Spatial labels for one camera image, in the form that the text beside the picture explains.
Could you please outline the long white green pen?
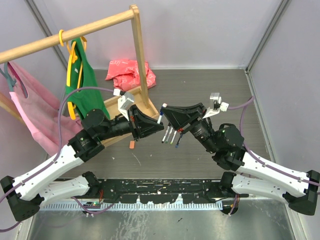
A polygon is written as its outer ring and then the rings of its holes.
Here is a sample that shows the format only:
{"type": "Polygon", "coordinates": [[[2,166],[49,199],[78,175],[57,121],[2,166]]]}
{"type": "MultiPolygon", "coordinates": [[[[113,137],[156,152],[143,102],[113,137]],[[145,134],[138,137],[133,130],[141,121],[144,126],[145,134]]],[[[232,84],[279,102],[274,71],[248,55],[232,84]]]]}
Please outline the long white green pen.
{"type": "Polygon", "coordinates": [[[169,138],[170,138],[172,132],[173,132],[173,128],[170,127],[169,132],[168,132],[168,134],[167,134],[167,137],[166,137],[166,139],[165,139],[165,143],[166,143],[166,144],[169,142],[169,138]]]}

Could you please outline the white pen green tip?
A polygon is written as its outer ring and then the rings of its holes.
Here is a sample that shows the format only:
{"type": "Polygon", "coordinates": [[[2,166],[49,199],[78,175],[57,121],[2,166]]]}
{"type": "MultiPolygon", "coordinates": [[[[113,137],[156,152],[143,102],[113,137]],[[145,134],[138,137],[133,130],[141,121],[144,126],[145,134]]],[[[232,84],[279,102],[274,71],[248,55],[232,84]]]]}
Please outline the white pen green tip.
{"type": "Polygon", "coordinates": [[[177,131],[175,130],[174,133],[173,133],[173,136],[171,138],[171,141],[170,141],[170,144],[172,145],[174,140],[175,140],[175,137],[176,137],[176,134],[177,134],[177,131]]]}

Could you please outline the blue pen cap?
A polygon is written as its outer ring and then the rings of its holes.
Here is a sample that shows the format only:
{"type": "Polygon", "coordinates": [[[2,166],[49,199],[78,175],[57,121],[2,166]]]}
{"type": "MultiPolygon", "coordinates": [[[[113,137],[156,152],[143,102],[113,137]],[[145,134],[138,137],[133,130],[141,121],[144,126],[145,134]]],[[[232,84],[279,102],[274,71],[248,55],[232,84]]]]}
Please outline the blue pen cap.
{"type": "Polygon", "coordinates": [[[162,116],[164,114],[163,110],[167,107],[168,105],[166,103],[163,103],[160,109],[160,115],[162,116]]]}

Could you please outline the white pen black tip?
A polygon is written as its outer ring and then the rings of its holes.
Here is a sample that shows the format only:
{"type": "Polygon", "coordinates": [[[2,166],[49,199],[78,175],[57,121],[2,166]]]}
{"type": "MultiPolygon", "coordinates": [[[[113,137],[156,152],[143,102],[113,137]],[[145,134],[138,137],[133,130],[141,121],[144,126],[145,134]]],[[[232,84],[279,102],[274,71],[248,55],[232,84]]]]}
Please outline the white pen black tip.
{"type": "Polygon", "coordinates": [[[162,140],[161,140],[161,143],[164,143],[164,142],[165,142],[169,130],[170,130],[170,126],[167,126],[166,131],[165,131],[165,133],[164,133],[164,136],[163,136],[163,138],[162,138],[162,140]]]}

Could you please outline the blue pen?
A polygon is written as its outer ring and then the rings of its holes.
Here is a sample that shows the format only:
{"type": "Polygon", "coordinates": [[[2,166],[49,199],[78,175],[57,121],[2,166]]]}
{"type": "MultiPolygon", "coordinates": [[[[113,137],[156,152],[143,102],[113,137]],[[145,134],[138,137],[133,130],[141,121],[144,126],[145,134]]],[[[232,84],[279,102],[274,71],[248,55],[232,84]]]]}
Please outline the blue pen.
{"type": "Polygon", "coordinates": [[[183,134],[180,134],[180,135],[179,135],[179,138],[178,138],[178,140],[177,140],[177,142],[176,142],[175,148],[178,148],[178,147],[179,147],[180,142],[181,142],[183,136],[184,136],[183,134]]]}

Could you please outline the orange eraser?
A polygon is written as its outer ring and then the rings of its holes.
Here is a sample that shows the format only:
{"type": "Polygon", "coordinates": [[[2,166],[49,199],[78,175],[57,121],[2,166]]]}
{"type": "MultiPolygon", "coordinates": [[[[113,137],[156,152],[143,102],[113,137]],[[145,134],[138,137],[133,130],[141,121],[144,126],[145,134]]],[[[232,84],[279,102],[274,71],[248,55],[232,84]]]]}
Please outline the orange eraser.
{"type": "Polygon", "coordinates": [[[130,149],[134,149],[135,148],[135,141],[134,140],[132,140],[132,141],[130,141],[130,143],[129,143],[129,148],[130,149]]]}

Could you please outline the short white pen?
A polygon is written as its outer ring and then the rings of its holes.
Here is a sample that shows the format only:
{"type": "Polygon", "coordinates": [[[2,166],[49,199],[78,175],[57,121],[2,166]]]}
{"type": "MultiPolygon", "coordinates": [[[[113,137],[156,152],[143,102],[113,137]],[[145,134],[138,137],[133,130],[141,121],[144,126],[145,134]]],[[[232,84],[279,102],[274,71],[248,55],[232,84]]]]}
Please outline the short white pen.
{"type": "Polygon", "coordinates": [[[161,123],[162,117],[163,117],[163,115],[160,114],[159,117],[158,117],[158,119],[157,119],[157,124],[160,124],[160,123],[161,123]]]}

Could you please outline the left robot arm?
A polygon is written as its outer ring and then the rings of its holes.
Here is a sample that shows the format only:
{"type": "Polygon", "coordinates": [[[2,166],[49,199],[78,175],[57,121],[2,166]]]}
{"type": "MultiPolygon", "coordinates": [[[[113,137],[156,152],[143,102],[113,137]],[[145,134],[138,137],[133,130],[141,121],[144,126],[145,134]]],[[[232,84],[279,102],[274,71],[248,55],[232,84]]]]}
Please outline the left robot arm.
{"type": "Polygon", "coordinates": [[[83,129],[54,156],[19,177],[2,178],[0,184],[14,219],[22,222],[40,208],[64,198],[97,197],[101,184],[90,171],[60,183],[53,181],[104,150],[104,140],[132,134],[137,141],[164,129],[162,122],[144,114],[135,104],[127,114],[109,120],[100,109],[89,111],[81,122],[83,129]]]}

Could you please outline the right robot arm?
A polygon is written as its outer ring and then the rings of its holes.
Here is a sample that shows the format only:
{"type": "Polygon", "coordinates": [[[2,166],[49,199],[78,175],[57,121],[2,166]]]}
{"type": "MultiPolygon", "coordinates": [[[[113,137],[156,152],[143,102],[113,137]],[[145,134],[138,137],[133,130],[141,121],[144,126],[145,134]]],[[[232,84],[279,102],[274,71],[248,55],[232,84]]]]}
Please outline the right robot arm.
{"type": "Polygon", "coordinates": [[[319,172],[293,170],[255,154],[234,124],[223,123],[214,130],[202,103],[187,107],[168,105],[161,111],[174,130],[182,136],[191,133],[225,170],[219,183],[223,196],[258,195],[288,204],[300,214],[315,214],[319,172]]]}

